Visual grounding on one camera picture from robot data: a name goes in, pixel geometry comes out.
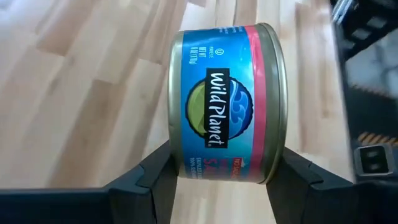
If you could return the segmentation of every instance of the tuna can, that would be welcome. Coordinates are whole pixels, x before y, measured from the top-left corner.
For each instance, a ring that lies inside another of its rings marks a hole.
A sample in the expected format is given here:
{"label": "tuna can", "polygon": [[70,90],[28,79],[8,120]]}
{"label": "tuna can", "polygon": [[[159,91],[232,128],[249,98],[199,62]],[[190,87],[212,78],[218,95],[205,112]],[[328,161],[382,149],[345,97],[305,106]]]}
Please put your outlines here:
{"label": "tuna can", "polygon": [[177,33],[169,134],[179,176],[266,184],[286,125],[284,58],[270,25]]}

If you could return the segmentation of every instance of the can label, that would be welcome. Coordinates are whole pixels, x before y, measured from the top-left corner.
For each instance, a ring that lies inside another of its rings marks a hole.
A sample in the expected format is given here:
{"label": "can label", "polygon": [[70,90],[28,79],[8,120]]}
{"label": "can label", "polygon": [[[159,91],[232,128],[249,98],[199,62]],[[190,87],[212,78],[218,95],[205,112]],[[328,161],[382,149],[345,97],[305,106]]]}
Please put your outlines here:
{"label": "can label", "polygon": [[181,137],[187,177],[250,181],[260,173],[266,78],[254,26],[185,31]]}

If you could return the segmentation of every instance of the wild planet logo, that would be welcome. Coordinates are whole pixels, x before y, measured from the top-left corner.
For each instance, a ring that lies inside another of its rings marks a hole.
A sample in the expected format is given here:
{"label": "wild planet logo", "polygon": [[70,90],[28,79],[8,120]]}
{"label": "wild planet logo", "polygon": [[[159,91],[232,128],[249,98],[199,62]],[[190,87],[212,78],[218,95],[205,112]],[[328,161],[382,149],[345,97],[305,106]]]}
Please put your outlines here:
{"label": "wild planet logo", "polygon": [[205,139],[205,147],[227,148],[228,140],[242,134],[253,117],[250,93],[228,68],[207,68],[206,78],[190,91],[185,116]]}

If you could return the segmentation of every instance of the blue label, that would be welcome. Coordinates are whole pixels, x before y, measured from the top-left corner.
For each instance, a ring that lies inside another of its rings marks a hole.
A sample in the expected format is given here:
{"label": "blue label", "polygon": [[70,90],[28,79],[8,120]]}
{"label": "blue label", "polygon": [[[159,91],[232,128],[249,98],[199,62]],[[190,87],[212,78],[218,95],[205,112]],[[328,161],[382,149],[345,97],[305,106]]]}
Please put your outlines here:
{"label": "blue label", "polygon": [[254,134],[252,55],[245,28],[185,31],[181,70],[186,175],[245,180]]}

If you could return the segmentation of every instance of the light wood grain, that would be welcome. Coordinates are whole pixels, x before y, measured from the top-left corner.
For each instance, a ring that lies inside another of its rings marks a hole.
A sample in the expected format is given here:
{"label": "light wood grain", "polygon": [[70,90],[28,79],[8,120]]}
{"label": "light wood grain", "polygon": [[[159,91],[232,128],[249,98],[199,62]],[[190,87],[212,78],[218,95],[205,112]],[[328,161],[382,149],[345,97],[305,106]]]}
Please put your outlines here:
{"label": "light wood grain", "polygon": [[[0,0],[0,187],[95,187],[169,137],[178,30],[267,22],[289,88],[286,145],[352,178],[326,0]],[[172,223],[275,223],[266,186],[178,179]]]}

